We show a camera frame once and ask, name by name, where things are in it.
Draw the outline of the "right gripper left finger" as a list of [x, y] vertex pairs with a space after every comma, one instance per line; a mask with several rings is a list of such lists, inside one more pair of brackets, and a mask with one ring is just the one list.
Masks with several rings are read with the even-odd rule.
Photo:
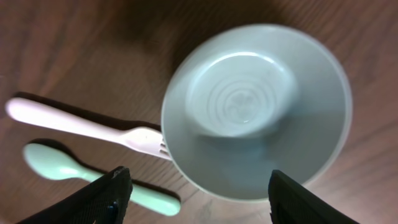
[[133, 190], [129, 169], [119, 166], [20, 224], [122, 224]]

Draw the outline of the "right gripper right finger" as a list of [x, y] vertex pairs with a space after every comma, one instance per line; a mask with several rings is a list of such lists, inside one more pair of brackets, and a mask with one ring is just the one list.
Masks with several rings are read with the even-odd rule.
[[268, 186], [273, 224], [358, 224], [280, 170]]

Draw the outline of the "mint green plastic spoon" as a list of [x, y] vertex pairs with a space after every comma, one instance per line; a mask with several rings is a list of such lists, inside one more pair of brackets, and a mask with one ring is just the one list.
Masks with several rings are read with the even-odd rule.
[[[23, 155], [29, 167], [45, 179], [77, 178], [94, 182], [102, 176], [83, 167], [66, 153], [42, 144], [26, 145]], [[177, 215], [181, 209], [181, 203], [176, 198], [137, 184], [132, 185], [130, 201], [168, 217]]]

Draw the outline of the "grey plastic bowl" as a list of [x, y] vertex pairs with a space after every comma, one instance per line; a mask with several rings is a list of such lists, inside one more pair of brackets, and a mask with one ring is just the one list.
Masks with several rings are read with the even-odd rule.
[[161, 127], [172, 162], [225, 200], [261, 202], [274, 170], [299, 184], [321, 176], [348, 137], [353, 100], [336, 57], [286, 26], [222, 32], [177, 67]]

